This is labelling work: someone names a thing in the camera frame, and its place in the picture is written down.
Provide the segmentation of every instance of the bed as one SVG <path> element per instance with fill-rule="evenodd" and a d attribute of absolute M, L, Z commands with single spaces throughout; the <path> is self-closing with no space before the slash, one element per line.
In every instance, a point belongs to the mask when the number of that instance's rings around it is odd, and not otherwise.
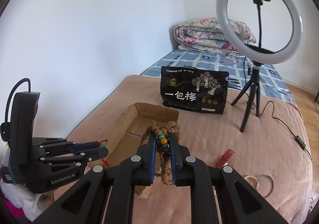
<path fill-rule="evenodd" d="M 173 54 L 181 56 L 183 52 L 171 53 L 170 56 Z M 116 118 L 130 105 L 136 102 L 161 105 L 160 79 L 158 75 L 156 77 L 128 76 L 78 125 L 68 140 L 79 143 L 102 140 Z M 247 97 L 244 96 L 235 106 L 230 105 L 238 92 L 228 90 L 222 115 L 178 110 L 183 145 L 189 148 L 191 155 L 210 166 L 214 166 L 227 149 L 234 150 L 235 155 L 229 165 L 243 176 L 272 176 L 274 190 L 267 201 L 289 223 L 299 224 L 304 221 L 310 202 L 312 163 L 309 155 L 300 149 L 282 123 L 271 118 L 270 107 L 260 118 L 251 115 L 245 132 L 241 133 L 239 127 Z M 308 147 L 306 130 L 298 108 L 292 103 L 265 96 L 261 96 L 261 107 L 268 100 L 275 102 L 276 116 L 285 121 L 293 132 L 298 133 Z M 58 198 L 68 187 L 56 190 L 55 197 Z M 262 182 L 259 192 L 265 195 L 268 189 L 269 184 Z M 135 199 L 133 223 L 190 222 L 190 194 L 187 187 L 165 186 L 160 178 L 155 178 L 149 198 Z"/>
<path fill-rule="evenodd" d="M 252 68 L 253 63 L 243 56 L 176 49 L 141 75 L 160 78 L 162 66 L 183 67 L 184 65 L 199 69 L 227 71 L 229 73 L 228 88 L 242 90 L 246 81 L 249 80 L 247 68 L 248 66 Z M 293 94 L 273 65 L 266 64 L 260 67 L 260 87 L 261 95 L 296 104 Z"/>

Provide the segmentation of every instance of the cardboard box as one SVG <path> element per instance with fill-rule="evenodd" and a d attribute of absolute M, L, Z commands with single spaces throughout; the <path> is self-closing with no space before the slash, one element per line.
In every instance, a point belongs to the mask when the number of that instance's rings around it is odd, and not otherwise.
<path fill-rule="evenodd" d="M 108 139 L 107 149 L 109 154 L 104 160 L 112 167 L 119 165 L 128 157 L 136 155 L 142 135 L 151 120 L 163 126 L 168 121 L 177 121 L 178 111 L 141 102 L 131 105 L 116 119 L 105 134 L 105 139 Z M 96 165 L 106 167 L 101 160 L 88 163 L 88 166 L 91 168 Z M 159 171 L 159 154 L 156 153 L 155 172 Z M 147 198 L 151 192 L 151 188 L 151 186 L 135 186 L 135 195 Z"/>

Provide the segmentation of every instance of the tripod leg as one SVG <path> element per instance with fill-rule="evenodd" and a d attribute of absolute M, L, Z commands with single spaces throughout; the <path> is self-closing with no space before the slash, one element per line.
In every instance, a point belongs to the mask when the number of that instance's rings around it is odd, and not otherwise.
<path fill-rule="evenodd" d="M 247 124 L 247 121 L 248 121 L 248 118 L 250 115 L 251 107 L 253 106 L 253 102 L 255 99 L 256 91 L 257 91 L 256 85 L 252 84 L 250 87 L 249 99 L 247 102 L 247 107 L 246 107 L 244 119 L 242 120 L 242 124 L 240 127 L 240 132 L 244 132 L 244 129 L 246 127 L 246 124 Z"/>
<path fill-rule="evenodd" d="M 252 82 L 249 80 L 247 82 L 247 84 L 244 86 L 244 88 L 240 91 L 239 95 L 232 102 L 232 105 L 235 105 L 238 102 L 238 100 L 244 95 L 244 93 L 248 90 L 248 88 L 251 86 L 251 84 L 252 84 Z"/>
<path fill-rule="evenodd" d="M 256 116 L 259 117 L 259 107 L 260 107 L 260 85 L 256 84 L 257 92 L 256 92 Z"/>

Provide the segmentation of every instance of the blue checkered mattress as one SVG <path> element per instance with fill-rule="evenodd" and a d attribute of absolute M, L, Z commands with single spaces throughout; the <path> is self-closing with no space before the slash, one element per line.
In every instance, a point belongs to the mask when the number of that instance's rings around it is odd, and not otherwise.
<path fill-rule="evenodd" d="M 199 69 L 227 71 L 229 73 L 228 88 L 241 90 L 247 81 L 247 68 L 252 68 L 252 61 L 244 57 L 222 55 L 217 53 L 184 51 L 176 49 L 145 70 L 141 75 L 160 78 L 162 66 L 183 67 L 184 65 Z M 274 97 L 296 104 L 293 94 L 289 91 L 283 79 L 273 65 L 265 64 L 260 67 L 260 92 L 262 95 Z"/>

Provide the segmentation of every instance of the folded quilt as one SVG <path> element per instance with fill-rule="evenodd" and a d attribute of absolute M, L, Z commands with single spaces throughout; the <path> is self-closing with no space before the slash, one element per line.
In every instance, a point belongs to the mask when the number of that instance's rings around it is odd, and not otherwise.
<path fill-rule="evenodd" d="M 229 23 L 243 43 L 256 43 L 256 37 L 245 23 L 233 20 L 229 20 Z M 187 20 L 176 27 L 174 36 L 181 44 L 181 49 L 238 54 L 224 36 L 217 18 Z"/>

